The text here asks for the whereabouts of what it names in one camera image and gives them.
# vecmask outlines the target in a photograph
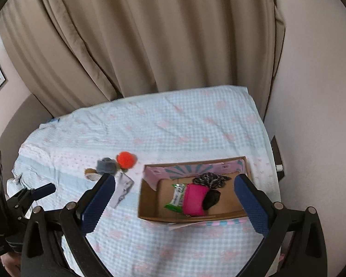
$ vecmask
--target open box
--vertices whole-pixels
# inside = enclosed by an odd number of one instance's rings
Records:
[[[146,168],[148,167],[166,168],[175,165],[205,165],[210,163],[226,163],[235,160],[243,160],[246,168],[246,175],[252,181],[250,170],[248,168],[245,156],[188,163],[164,163],[145,165],[144,176],[146,174]],[[209,208],[206,216],[200,217],[186,216],[184,214],[179,214],[177,212],[168,210],[164,207],[173,198],[174,187],[172,186],[172,184],[192,183],[192,179],[194,178],[194,176],[177,179],[160,179],[157,184],[156,191],[153,190],[147,183],[147,181],[143,179],[141,183],[138,217],[149,221],[166,223],[194,223],[202,221],[226,220],[244,217],[246,216],[246,213],[243,210],[233,190],[233,180],[238,174],[240,174],[239,171],[232,172],[229,174],[223,174],[225,176],[230,177],[231,180],[226,181],[226,184],[223,188],[217,189],[221,192],[219,202],[216,205]]]

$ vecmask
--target blue textured grip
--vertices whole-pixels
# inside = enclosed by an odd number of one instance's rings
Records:
[[[48,183],[44,185],[43,187],[36,188],[35,190],[32,190],[31,192],[31,198],[35,201],[42,199],[56,191],[56,187],[52,183]]]
[[[110,175],[81,214],[81,231],[83,234],[95,230],[95,227],[114,191],[115,178]]]
[[[255,231],[267,236],[269,233],[268,214],[240,175],[235,177],[233,187]]]

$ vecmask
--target bedsheet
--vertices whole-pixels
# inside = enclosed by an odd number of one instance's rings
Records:
[[[138,157],[127,173],[135,184],[116,209],[106,207],[87,235],[109,271],[116,277],[236,276],[262,240],[247,218],[170,230],[137,218],[137,204],[145,164],[243,155],[257,188],[280,201],[268,135],[247,89],[218,86],[130,97],[43,124],[20,148],[8,194],[52,182],[56,192],[35,204],[62,208],[95,184],[85,179],[85,168],[124,150]],[[63,246],[70,266],[82,276],[66,241]],[[269,273],[276,266],[277,259]]]

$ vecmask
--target white wall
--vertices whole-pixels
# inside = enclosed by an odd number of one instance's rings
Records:
[[[277,0],[286,23],[265,126],[275,134],[289,208],[316,207],[329,276],[346,264],[346,9],[340,0]]]
[[[0,136],[19,106],[30,95],[15,70],[0,37],[0,67],[6,82],[0,88]]]

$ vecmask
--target metal screw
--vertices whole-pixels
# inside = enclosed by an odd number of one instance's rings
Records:
[[[314,207],[308,207],[308,211],[311,213],[311,214],[316,214],[316,209]]]
[[[283,209],[283,204],[281,202],[275,202],[274,207],[278,210]]]
[[[65,206],[65,208],[71,210],[71,209],[76,208],[76,206],[77,206],[77,203],[76,203],[76,202],[69,202],[69,203]]]
[[[33,209],[33,213],[34,214],[38,214],[40,211],[41,211],[42,207],[41,206],[36,206],[34,209]]]

